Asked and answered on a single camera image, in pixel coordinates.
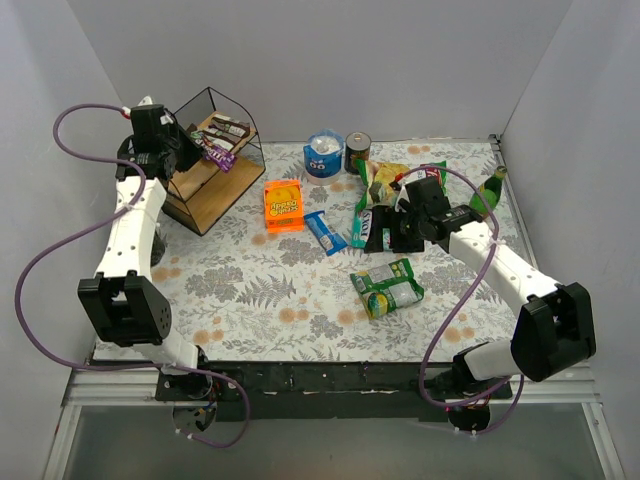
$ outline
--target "bottle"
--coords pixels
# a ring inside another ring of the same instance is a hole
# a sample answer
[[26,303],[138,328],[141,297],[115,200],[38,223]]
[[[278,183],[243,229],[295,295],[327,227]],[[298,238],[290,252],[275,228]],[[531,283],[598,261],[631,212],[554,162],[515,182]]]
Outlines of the bottle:
[[[500,201],[500,195],[502,194],[502,180],[507,175],[507,167],[498,167],[496,171],[487,178],[478,190],[482,193],[482,196],[487,200],[487,203],[491,207],[491,211],[496,208],[498,202]],[[489,216],[489,211],[482,203],[482,200],[478,196],[477,193],[474,193],[469,201],[469,206],[473,208],[476,212],[482,215],[482,218],[487,218]]]

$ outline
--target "leaf pattern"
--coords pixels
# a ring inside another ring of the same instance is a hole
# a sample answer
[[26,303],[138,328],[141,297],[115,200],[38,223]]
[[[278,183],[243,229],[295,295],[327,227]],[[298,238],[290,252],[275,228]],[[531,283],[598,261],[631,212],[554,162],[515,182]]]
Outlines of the leaf pattern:
[[[374,143],[371,155],[408,165],[446,159],[476,185],[495,168],[488,143],[431,143],[419,154],[409,154],[409,146]],[[304,178],[302,144],[265,144],[264,153],[264,178],[205,236],[160,215],[167,250],[152,272],[171,305],[174,328],[188,341],[197,337],[207,356],[219,360],[420,361],[475,274],[441,248],[426,245],[424,253],[406,255],[425,288],[423,301],[369,320],[349,274],[396,260],[396,255],[366,255],[347,248],[328,257],[307,229],[268,235],[263,216],[263,181],[300,178],[305,212],[325,210],[327,222],[347,239],[363,192],[359,178],[343,174],[336,184],[318,187]],[[447,192],[452,205],[471,197],[453,175],[447,178]],[[506,190],[502,198],[496,209],[501,240],[524,256],[527,250]],[[432,359],[450,361],[482,341],[510,338],[515,321],[508,306],[483,283]],[[103,360],[140,358],[103,342],[94,355]]]

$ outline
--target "tin can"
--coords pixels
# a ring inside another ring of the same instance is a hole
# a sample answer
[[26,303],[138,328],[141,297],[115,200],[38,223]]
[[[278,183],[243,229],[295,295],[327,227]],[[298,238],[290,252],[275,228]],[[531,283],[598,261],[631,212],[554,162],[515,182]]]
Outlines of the tin can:
[[347,137],[345,144],[344,169],[353,175],[358,175],[356,160],[361,158],[365,162],[369,161],[371,138],[366,133],[354,132]]

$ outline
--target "gray wall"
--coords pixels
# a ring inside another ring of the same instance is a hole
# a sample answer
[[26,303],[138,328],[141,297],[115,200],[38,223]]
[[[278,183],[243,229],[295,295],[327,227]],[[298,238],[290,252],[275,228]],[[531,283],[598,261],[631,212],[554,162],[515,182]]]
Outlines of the gray wall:
[[[113,173],[81,163],[53,144],[51,126],[79,102],[119,103],[64,0],[0,1],[0,478],[42,475],[69,370],[38,353],[13,311],[15,281],[37,252],[107,215]],[[117,113],[79,114],[63,128],[69,144],[107,155],[129,130]],[[36,267],[27,282],[26,314],[59,355],[82,360],[94,335],[76,297],[91,276],[107,232],[71,245]]]
[[629,478],[640,478],[640,4],[575,0],[504,136],[541,267],[592,295],[593,369]]
[[501,133],[570,0],[69,0],[126,103],[206,85],[263,140]]

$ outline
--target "purple cable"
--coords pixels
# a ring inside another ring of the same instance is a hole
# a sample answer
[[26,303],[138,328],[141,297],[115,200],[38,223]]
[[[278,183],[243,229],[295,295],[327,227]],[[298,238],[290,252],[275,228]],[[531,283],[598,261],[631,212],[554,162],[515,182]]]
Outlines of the purple cable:
[[[18,322],[20,323],[20,326],[22,327],[22,330],[24,331],[25,335],[27,336],[27,338],[29,339],[29,341],[33,344],[34,347],[36,347],[36,349],[42,353],[45,357],[47,357],[49,360],[52,360],[60,365],[64,365],[65,367],[69,367],[75,370],[87,370],[87,371],[96,371],[96,372],[110,372],[110,371],[117,371],[117,370],[134,370],[134,369],[141,369],[141,368],[149,368],[149,367],[154,367],[154,368],[162,368],[165,365],[162,364],[158,364],[158,363],[139,363],[139,364],[131,364],[131,365],[110,365],[110,366],[101,366],[101,365],[83,365],[81,363],[76,363],[76,362],[72,362],[69,360],[65,360],[64,358],[58,357],[56,354],[54,354],[53,352],[51,352],[50,350],[48,350],[42,343],[40,343],[40,341],[36,338],[36,336],[33,334],[33,332],[31,331],[31,328],[29,327],[29,324],[27,323],[27,320],[24,316],[24,312],[22,309],[22,290],[24,288],[24,283],[27,279],[27,276],[29,275],[29,273],[31,272],[31,270],[33,269],[33,267],[35,267],[38,262],[40,262],[40,260],[42,260],[44,257],[46,257],[47,255],[49,255],[50,253],[53,253],[54,251],[58,250],[59,248],[73,242],[74,240],[77,240],[81,237],[84,237],[85,235],[88,235],[96,230],[98,230],[99,228],[102,228],[106,225],[110,225],[111,223],[113,223],[115,220],[117,220],[118,218],[122,217],[125,213],[127,213],[131,207],[133,205],[135,205],[135,203],[140,199],[140,197],[142,196],[142,193],[144,192],[144,186],[145,186],[145,181],[146,181],[146,176],[144,174],[144,171],[140,168],[140,166],[138,166],[137,164],[130,162],[128,160],[122,160],[122,159],[118,159],[118,158],[104,158],[104,157],[97,157],[97,156],[93,156],[93,155],[85,155],[83,153],[78,153],[75,152],[73,150],[71,150],[69,147],[67,147],[64,143],[62,143],[62,140],[60,140],[60,124],[62,123],[62,120],[64,120],[64,118],[69,115],[72,112],[75,112],[77,110],[83,110],[83,109],[104,109],[104,110],[114,110],[116,112],[122,113],[122,108],[121,107],[115,107],[113,105],[104,105],[101,103],[83,103],[80,105],[75,105],[73,107],[70,107],[68,109],[66,109],[64,112],[62,112],[60,115],[58,115],[58,118],[56,118],[56,121],[53,124],[53,139],[56,142],[56,144],[58,145],[58,147],[60,147],[65,153],[76,157],[76,158],[80,158],[82,160],[89,160],[91,162],[100,162],[100,163],[111,163],[111,164],[119,164],[119,165],[126,165],[127,167],[131,167],[133,168],[136,173],[140,176],[140,186],[138,187],[138,190],[136,191],[136,194],[133,196],[133,198],[131,199],[131,201],[126,204],[123,208],[121,208],[120,210],[116,211],[113,215],[111,215],[110,217],[106,218],[105,220],[102,220],[98,223],[96,223],[95,225],[92,225],[90,227],[85,228],[84,230],[81,230],[80,232],[74,233],[73,235],[64,238],[56,243],[54,243],[53,245],[51,245],[50,247],[45,248],[42,252],[40,252],[39,254],[37,254],[29,263],[27,263],[26,267],[24,268],[24,270],[22,271],[22,273],[20,274],[20,276],[18,277],[18,281],[16,283],[16,289],[15,289],[15,293],[14,293],[14,307],[15,307],[15,311],[16,311],[16,316],[18,317]],[[234,385],[237,389],[238,392],[240,392],[240,395],[242,397],[242,400],[244,402],[244,407],[245,407],[245,412],[246,412],[246,417],[245,417],[245,421],[244,424],[242,426],[242,428],[240,429],[240,432],[238,433],[238,435],[231,440],[228,443],[218,443],[218,442],[214,442],[212,440],[209,440],[207,438],[204,438],[202,436],[199,435],[195,435],[195,434],[189,434],[186,432],[182,432],[185,435],[189,436],[191,435],[191,437],[199,442],[205,443],[209,446],[212,446],[214,448],[228,448],[231,447],[233,445],[235,445],[244,435],[245,431],[247,430],[247,427],[249,426],[249,418],[250,418],[250,414],[251,414],[251,408],[249,405],[249,397],[247,395],[247,392],[244,390],[244,388],[242,388],[242,386],[236,382],[235,380],[233,380],[230,377],[227,377],[226,375],[221,375],[219,373],[215,373],[215,372],[209,372],[207,370],[198,370],[195,368],[189,368],[189,367],[182,367],[182,366],[173,366],[172,368],[175,368],[176,370],[182,370],[185,372],[189,372],[189,373],[198,373],[201,375],[207,375],[209,377],[212,378],[217,378],[219,380],[222,380],[224,382],[228,382],[231,383],[232,385]]]
[[[487,255],[487,259],[485,260],[484,264],[482,265],[482,267],[478,271],[477,277],[475,278],[473,283],[471,283],[471,285],[469,286],[467,291],[464,293],[464,295],[462,295],[462,297],[460,298],[458,303],[455,305],[455,307],[453,307],[453,310],[451,310],[451,312],[449,312],[449,315],[447,315],[447,318],[445,318],[444,322],[442,322],[442,325],[436,331],[435,335],[433,336],[433,339],[429,343],[429,346],[427,347],[427,351],[424,354],[424,358],[422,359],[422,363],[420,364],[420,374],[419,374],[419,377],[418,377],[419,379],[424,379],[425,373],[426,373],[426,370],[427,370],[427,364],[429,362],[429,358],[431,357],[431,354],[435,350],[436,345],[438,344],[438,341],[440,340],[440,338],[444,334],[445,330],[451,324],[451,322],[455,318],[456,314],[462,309],[462,307],[467,302],[467,300],[469,300],[471,295],[473,295],[473,292],[475,291],[476,288],[478,288],[478,285],[480,285],[480,282],[482,282],[482,279],[484,278],[484,276],[486,275],[487,271],[489,270],[489,266],[491,265],[491,262],[493,261],[493,257],[495,257],[496,249],[498,247],[498,245],[495,243],[495,241],[498,239],[498,234],[500,232],[500,226],[498,225],[498,219],[496,218],[495,214],[493,213],[493,211],[491,209],[491,206],[487,202],[486,198],[484,198],[484,196],[480,193],[478,188],[471,182],[471,180],[469,180],[467,177],[465,177],[461,173],[459,173],[459,172],[457,172],[455,170],[452,170],[450,168],[447,168],[447,167],[441,167],[441,166],[432,164],[432,165],[428,165],[428,166],[424,165],[424,166],[420,166],[420,167],[417,167],[417,168],[413,168],[413,169],[409,170],[408,172],[405,172],[403,174],[403,176],[410,175],[411,173],[418,172],[420,170],[425,170],[427,167],[428,168],[436,168],[438,170],[444,170],[445,172],[448,172],[448,173],[458,177],[464,183],[469,185],[476,194],[478,194],[478,197],[480,198],[480,200],[482,201],[483,205],[485,206],[485,208],[489,212],[489,217],[491,218],[491,222],[493,223],[493,230],[491,232],[491,238],[494,240],[494,243],[489,248],[489,254]],[[433,399],[429,395],[429,392],[427,391],[427,389],[425,388],[424,381],[419,381],[418,382],[418,386],[419,386],[420,394],[422,395],[422,398],[424,398],[427,402],[429,402],[430,404],[435,405],[437,407],[449,408],[449,407],[464,407],[464,406],[472,404],[473,402],[481,400],[481,399],[487,397],[488,395],[491,395],[492,393],[494,393],[498,389],[500,389],[508,381],[509,381],[509,378],[504,378],[503,380],[500,380],[497,384],[495,384],[493,387],[487,389],[486,391],[484,391],[482,393],[479,393],[477,395],[474,395],[473,397],[465,398],[464,400],[459,400],[457,402],[439,402],[439,401]],[[521,381],[520,381],[519,393],[521,393],[523,385],[524,385],[524,378],[522,378]],[[488,433],[490,431],[493,431],[493,430],[495,430],[495,428],[497,428],[500,425],[502,425],[506,421],[508,416],[511,414],[511,412],[513,411],[515,406],[517,405],[519,399],[520,399],[520,395],[516,394],[516,396],[514,397],[514,400],[513,400],[513,403],[511,405],[511,407],[507,410],[507,412],[503,415],[503,417],[498,422],[496,422],[495,425],[492,426],[494,428],[489,427],[489,428],[484,430],[484,433]]]

